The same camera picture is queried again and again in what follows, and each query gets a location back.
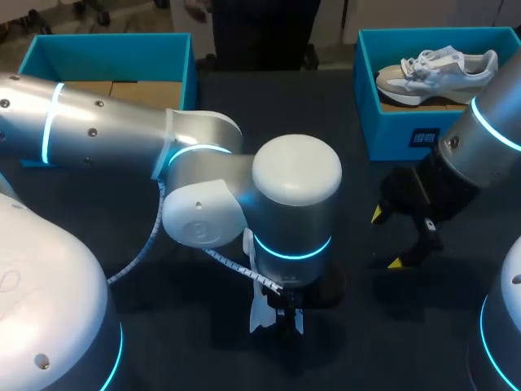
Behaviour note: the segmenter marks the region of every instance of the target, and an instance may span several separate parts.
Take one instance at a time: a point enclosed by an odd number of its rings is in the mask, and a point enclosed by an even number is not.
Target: blue led ring
[[[195,151],[195,150],[198,150],[198,149],[210,149],[210,150],[218,151],[218,152],[231,153],[231,151],[228,151],[227,149],[225,149],[223,147],[218,147],[217,145],[212,145],[212,144],[195,144],[195,145],[190,145],[189,147],[186,147],[186,148],[183,148],[183,149],[177,151],[170,158],[169,165],[171,165],[172,162],[175,159],[177,159],[180,155],[182,155],[183,153],[188,152],[188,151]]]
[[[497,138],[499,141],[504,143],[505,145],[508,145],[510,148],[514,148],[516,151],[521,152],[521,146],[511,142],[508,138],[503,136],[501,133],[499,133],[497,130],[495,130],[488,122],[484,119],[484,117],[479,112],[478,108],[475,105],[475,98],[472,99],[471,102],[472,112],[474,113],[475,117],[478,119],[478,121],[483,125],[483,127],[488,130],[488,132]]]
[[[300,260],[303,260],[303,259],[307,259],[307,258],[311,258],[311,257],[314,257],[315,255],[321,253],[326,247],[327,245],[329,244],[329,242],[331,242],[331,236],[329,237],[329,239],[317,250],[313,251],[312,253],[307,253],[307,254],[303,254],[303,255],[284,255],[284,254],[280,254],[280,253],[276,253],[275,251],[267,248],[260,240],[259,238],[254,235],[255,237],[255,240],[256,242],[267,252],[267,253],[270,253],[271,255],[275,256],[275,257],[278,257],[278,258],[282,258],[282,259],[287,259],[289,261],[300,261]]]
[[[493,365],[493,367],[496,369],[497,373],[501,378],[510,386],[511,389],[514,391],[519,391],[517,387],[515,387],[514,384],[508,378],[505,376],[505,374],[499,369],[499,366],[496,364],[496,361],[494,361],[494,358],[490,354],[490,351],[488,350],[487,342],[485,341],[485,335],[483,332],[483,312],[485,310],[485,303],[487,302],[488,297],[485,297],[485,300],[483,302],[483,306],[481,307],[481,315],[479,316],[479,330],[481,331],[481,340],[483,341],[483,347],[485,348],[485,352],[487,352],[488,359],[490,360],[490,363]]]
[[[58,106],[58,98],[59,94],[63,89],[64,83],[58,83],[55,87],[55,90],[52,93],[52,97],[50,98],[49,110],[47,110],[46,122],[43,126],[43,140],[42,140],[42,161],[48,165],[49,164],[49,138],[50,138],[50,127],[52,126],[52,121],[56,116],[56,108]]]
[[[107,381],[105,381],[105,384],[99,391],[105,391],[107,389],[108,385],[111,383],[112,378],[116,374],[117,368],[120,365],[122,352],[123,352],[123,327],[121,326],[121,323],[120,323],[120,351],[117,354],[117,359],[116,359],[116,362],[114,363],[114,367],[112,368],[111,374],[109,375],[109,377],[107,378]]]

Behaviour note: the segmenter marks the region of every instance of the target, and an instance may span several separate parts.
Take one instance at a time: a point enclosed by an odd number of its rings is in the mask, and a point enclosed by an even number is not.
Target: black table
[[[351,79],[349,71],[329,71],[200,80],[200,108],[234,118],[246,153],[280,134],[303,133],[339,154],[344,180],[331,253],[346,270],[342,304],[308,311],[302,346],[293,351],[270,332],[250,336],[251,282],[162,233],[148,261],[112,289],[133,370],[131,389],[470,389],[466,337],[521,233],[520,183],[486,191],[447,223],[445,250],[421,271],[375,268],[410,246],[416,233],[406,217],[370,224],[379,181],[392,164],[367,159]],[[145,243],[158,196],[145,178],[22,170],[12,160],[2,160],[0,170],[28,207],[89,246],[107,275]],[[222,252],[246,263],[239,240]]]

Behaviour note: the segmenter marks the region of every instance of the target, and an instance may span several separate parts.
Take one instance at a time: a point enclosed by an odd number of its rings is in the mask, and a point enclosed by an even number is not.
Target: cable
[[[157,233],[159,232],[159,229],[161,227],[161,219],[163,217],[164,193],[165,193],[165,188],[164,188],[164,182],[163,181],[158,180],[157,181],[157,186],[160,189],[160,204],[159,204],[159,206],[157,208],[157,216],[155,217],[155,223],[154,223],[154,227],[152,228],[152,232],[150,233],[150,236],[148,237],[147,242],[145,243],[145,245],[143,246],[143,248],[141,249],[139,254],[134,258],[134,260],[131,261],[119,273],[113,275],[110,279],[107,280],[109,285],[112,285],[113,283],[118,281],[121,277],[123,277],[124,275],[129,273],[134,267],[136,267],[136,265],[145,258],[145,256],[148,253],[148,250],[150,249],[150,247],[152,247],[152,245],[153,245],[153,243],[155,241]]]
[[[499,3],[499,7],[497,8],[497,12],[496,12],[496,17],[494,18],[494,21],[492,23],[492,27],[496,27],[497,18],[499,18],[499,14],[501,14],[501,9],[503,8],[504,2],[505,2],[505,0],[501,0],[501,2]]]
[[[216,253],[213,250],[203,249],[203,251],[207,253],[210,257],[214,258],[216,261],[223,264],[224,266],[229,267],[231,270],[235,270],[236,272],[240,273],[241,275],[245,275],[250,279],[254,279],[258,283],[261,283],[268,289],[280,295],[282,287],[274,281],[272,281],[271,279],[267,279],[264,275],[260,275],[259,273],[256,273],[255,271],[248,269],[247,267],[241,266],[240,264],[235,263],[226,257],[223,257],[220,253]]]
[[[158,180],[157,186],[160,189],[160,202],[159,202],[159,207],[157,209],[157,215],[155,217],[155,223],[154,223],[154,227],[152,228],[152,232],[150,233],[150,236],[148,237],[147,242],[145,243],[145,245],[143,246],[143,248],[141,249],[139,254],[134,258],[134,260],[131,261],[119,273],[113,275],[110,279],[107,280],[109,285],[112,285],[113,283],[117,282],[124,275],[127,275],[134,267],[136,267],[136,265],[145,258],[145,256],[148,253],[148,250],[150,249],[150,247],[152,247],[153,243],[155,242],[155,238],[161,227],[161,220],[163,218],[163,204],[164,204],[164,197],[165,197],[164,182]],[[247,267],[241,266],[240,264],[235,263],[226,257],[223,257],[221,254],[219,254],[213,250],[203,249],[203,251],[205,253],[207,253],[210,257],[214,258],[216,261],[220,262],[222,265],[230,268],[231,270],[234,270],[234,271],[240,273],[241,275],[245,275],[250,279],[254,279],[258,283],[264,285],[271,291],[280,295],[280,293],[282,291],[282,286],[278,285],[271,279],[268,279],[264,275],[260,275],[259,273],[248,269]]]

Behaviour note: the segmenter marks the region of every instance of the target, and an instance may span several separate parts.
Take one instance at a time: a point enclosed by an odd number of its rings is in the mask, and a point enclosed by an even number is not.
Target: black pants
[[[300,69],[320,0],[213,0],[224,71]]]

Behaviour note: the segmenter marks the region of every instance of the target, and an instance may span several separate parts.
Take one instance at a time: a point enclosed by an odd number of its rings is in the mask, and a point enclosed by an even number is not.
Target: shoe sole
[[[474,93],[471,92],[459,92],[459,91],[450,91],[446,94],[429,94],[429,95],[417,95],[417,96],[407,96],[407,95],[400,95],[400,94],[394,94],[392,92],[382,90],[380,87],[376,87],[378,90],[387,96],[388,98],[404,104],[406,106],[419,106],[422,104],[422,102],[426,99],[433,98],[433,97],[441,97],[450,99],[455,103],[461,103],[461,104],[469,104],[471,100],[475,97]]]

